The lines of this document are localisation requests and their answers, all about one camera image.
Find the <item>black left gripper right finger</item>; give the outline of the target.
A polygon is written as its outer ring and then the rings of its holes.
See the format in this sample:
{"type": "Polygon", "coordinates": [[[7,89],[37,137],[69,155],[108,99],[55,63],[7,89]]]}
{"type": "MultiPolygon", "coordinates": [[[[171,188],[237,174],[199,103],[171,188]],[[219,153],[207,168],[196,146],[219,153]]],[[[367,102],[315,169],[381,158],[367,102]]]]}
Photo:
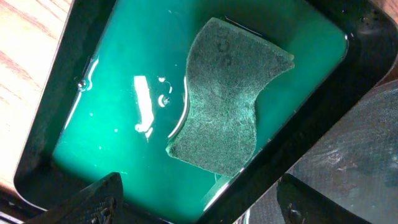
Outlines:
{"type": "Polygon", "coordinates": [[[277,202],[287,224],[370,224],[291,174],[278,180],[277,202]]]}

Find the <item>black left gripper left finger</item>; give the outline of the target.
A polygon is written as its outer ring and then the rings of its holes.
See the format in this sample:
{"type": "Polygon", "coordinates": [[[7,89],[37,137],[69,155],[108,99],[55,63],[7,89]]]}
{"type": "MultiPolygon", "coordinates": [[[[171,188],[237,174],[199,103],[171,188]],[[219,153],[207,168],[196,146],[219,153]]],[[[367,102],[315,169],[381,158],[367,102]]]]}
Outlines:
{"type": "Polygon", "coordinates": [[[55,208],[26,222],[28,224],[113,224],[119,220],[122,205],[121,175],[112,172],[55,208]]]}

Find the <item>black rectangular water tray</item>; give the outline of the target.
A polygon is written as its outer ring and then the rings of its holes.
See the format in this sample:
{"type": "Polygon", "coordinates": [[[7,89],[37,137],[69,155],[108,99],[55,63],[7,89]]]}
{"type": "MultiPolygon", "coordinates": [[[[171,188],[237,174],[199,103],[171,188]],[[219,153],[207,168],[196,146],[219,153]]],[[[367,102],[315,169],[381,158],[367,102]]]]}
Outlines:
{"type": "Polygon", "coordinates": [[[112,171],[124,210],[201,218],[235,180],[166,153],[188,49],[205,22],[237,22],[293,54],[256,103],[250,163],[292,166],[392,67],[397,24],[370,1],[74,1],[14,183],[41,209],[112,171]]]}

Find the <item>green scrubbing sponge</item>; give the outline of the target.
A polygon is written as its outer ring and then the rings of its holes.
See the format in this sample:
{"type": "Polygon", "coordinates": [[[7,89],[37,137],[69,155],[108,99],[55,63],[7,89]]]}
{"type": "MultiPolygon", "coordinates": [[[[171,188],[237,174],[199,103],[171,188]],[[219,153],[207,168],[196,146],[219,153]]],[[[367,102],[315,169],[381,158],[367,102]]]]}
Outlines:
{"type": "Polygon", "coordinates": [[[167,154],[219,175],[236,175],[256,148],[258,95],[293,67],[294,56],[277,45],[211,18],[187,57],[188,105],[167,154]]]}

